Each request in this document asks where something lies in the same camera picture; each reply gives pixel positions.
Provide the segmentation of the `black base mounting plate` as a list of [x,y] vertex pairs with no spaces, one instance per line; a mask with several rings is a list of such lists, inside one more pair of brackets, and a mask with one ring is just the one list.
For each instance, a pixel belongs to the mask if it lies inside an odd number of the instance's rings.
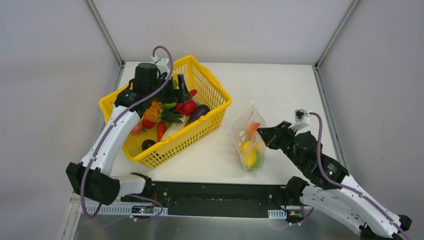
[[141,197],[158,201],[169,216],[268,218],[302,209],[284,185],[151,181]]

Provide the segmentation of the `pink toy peach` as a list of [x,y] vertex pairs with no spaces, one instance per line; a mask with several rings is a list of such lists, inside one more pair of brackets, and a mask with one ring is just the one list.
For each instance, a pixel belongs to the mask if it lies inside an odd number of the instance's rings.
[[144,131],[144,126],[141,121],[139,121],[130,131],[132,135],[139,135]]

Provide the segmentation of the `yellow plastic shopping basket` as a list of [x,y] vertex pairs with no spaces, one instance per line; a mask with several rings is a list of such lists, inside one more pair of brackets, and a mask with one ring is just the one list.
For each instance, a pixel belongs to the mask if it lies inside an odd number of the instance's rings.
[[[158,123],[152,129],[144,128],[141,134],[129,134],[119,151],[123,151],[130,161],[139,162],[151,169],[158,167],[172,156],[218,129],[226,108],[231,104],[230,95],[222,88],[217,78],[194,56],[188,55],[174,62],[170,62],[168,58],[160,59],[154,56],[150,63],[156,62],[171,65],[170,72],[173,77],[183,74],[191,95],[190,99],[196,102],[196,106],[207,105],[210,112],[191,124],[187,124],[190,115],[186,115],[185,127],[172,136],[166,137],[163,141],[157,141]],[[116,99],[116,93],[123,88],[108,94],[99,101],[106,124]],[[153,140],[156,144],[142,151],[141,145],[145,140]]]

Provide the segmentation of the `small red toy chili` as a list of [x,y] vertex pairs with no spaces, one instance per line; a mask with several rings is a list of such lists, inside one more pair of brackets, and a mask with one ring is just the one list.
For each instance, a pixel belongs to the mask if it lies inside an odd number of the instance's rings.
[[160,122],[160,123],[157,124],[156,134],[157,134],[157,141],[158,142],[161,141],[161,139],[163,138],[166,130],[167,130],[166,125],[163,122]]

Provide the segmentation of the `purple toy eggplant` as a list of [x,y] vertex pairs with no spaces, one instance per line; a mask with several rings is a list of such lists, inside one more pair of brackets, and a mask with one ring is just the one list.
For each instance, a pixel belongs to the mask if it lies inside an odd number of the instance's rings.
[[190,125],[191,123],[197,121],[200,117],[205,116],[210,111],[211,109],[207,105],[200,104],[194,109],[194,111],[190,115],[187,124]]

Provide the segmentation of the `orange toy peach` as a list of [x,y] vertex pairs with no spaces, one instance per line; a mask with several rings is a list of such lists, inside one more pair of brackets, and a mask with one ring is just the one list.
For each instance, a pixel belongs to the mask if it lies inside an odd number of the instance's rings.
[[257,132],[257,129],[260,127],[260,123],[259,122],[252,122],[248,127],[247,127],[247,134],[250,138],[253,138],[255,133]]

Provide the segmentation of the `red toy strawberry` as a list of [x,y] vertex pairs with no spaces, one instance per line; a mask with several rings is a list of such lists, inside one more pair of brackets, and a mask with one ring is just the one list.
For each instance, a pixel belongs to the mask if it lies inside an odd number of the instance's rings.
[[152,129],[156,123],[151,120],[143,119],[141,124],[145,129]]

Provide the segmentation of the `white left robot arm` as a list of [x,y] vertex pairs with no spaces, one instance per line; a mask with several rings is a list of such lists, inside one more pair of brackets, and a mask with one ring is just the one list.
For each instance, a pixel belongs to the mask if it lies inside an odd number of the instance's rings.
[[111,173],[119,149],[154,102],[160,102],[168,113],[190,99],[185,77],[181,73],[173,77],[171,70],[168,63],[142,62],[135,68],[133,79],[116,92],[100,136],[79,163],[71,162],[66,168],[73,191],[80,196],[82,204],[89,199],[108,206],[132,194],[143,203],[152,198],[153,189],[146,185],[144,176],[138,173],[112,176]]

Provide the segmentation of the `yellow toy lemon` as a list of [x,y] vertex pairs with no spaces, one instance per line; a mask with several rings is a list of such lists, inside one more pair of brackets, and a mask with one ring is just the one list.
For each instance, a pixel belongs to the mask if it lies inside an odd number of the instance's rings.
[[252,151],[252,142],[250,140],[247,140],[241,147],[241,154],[249,154]]

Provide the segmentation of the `green toy pepper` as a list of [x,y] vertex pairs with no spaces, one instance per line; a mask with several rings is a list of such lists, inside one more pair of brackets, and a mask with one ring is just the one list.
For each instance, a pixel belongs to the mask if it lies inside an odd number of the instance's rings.
[[260,169],[263,167],[264,161],[265,161],[265,154],[262,152],[257,151],[256,152],[256,160],[254,165],[252,166],[253,169]]

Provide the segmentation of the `white toy radish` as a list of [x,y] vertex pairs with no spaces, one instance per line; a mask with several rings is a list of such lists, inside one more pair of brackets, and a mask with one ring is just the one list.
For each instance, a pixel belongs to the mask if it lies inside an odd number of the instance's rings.
[[161,137],[161,141],[163,141],[165,138],[168,138],[178,131],[182,130],[186,125],[187,116],[183,115],[179,118],[180,122],[172,122],[170,126],[166,129],[164,134]]

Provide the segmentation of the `clear zip top bag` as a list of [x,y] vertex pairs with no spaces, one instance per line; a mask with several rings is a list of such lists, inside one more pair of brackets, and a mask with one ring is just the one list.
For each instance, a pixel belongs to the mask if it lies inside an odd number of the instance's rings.
[[233,122],[231,134],[243,169],[257,177],[263,170],[266,146],[257,130],[267,123],[258,112],[255,103],[242,112]]

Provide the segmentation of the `orange toy pineapple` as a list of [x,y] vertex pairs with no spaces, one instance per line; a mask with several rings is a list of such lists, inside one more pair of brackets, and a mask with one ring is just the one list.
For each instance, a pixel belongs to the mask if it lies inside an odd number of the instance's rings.
[[151,106],[144,112],[141,122],[143,124],[169,122],[181,125],[185,115],[176,112],[176,106],[176,103],[161,103],[153,101]]

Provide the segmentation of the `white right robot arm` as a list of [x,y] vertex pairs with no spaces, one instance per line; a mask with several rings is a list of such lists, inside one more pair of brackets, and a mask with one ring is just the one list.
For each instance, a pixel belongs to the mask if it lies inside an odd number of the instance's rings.
[[318,210],[350,229],[362,240],[409,239],[412,219],[383,207],[337,160],[322,152],[321,138],[310,131],[298,133],[283,121],[274,127],[259,127],[257,133],[272,150],[281,150],[306,180],[292,177],[284,200]]

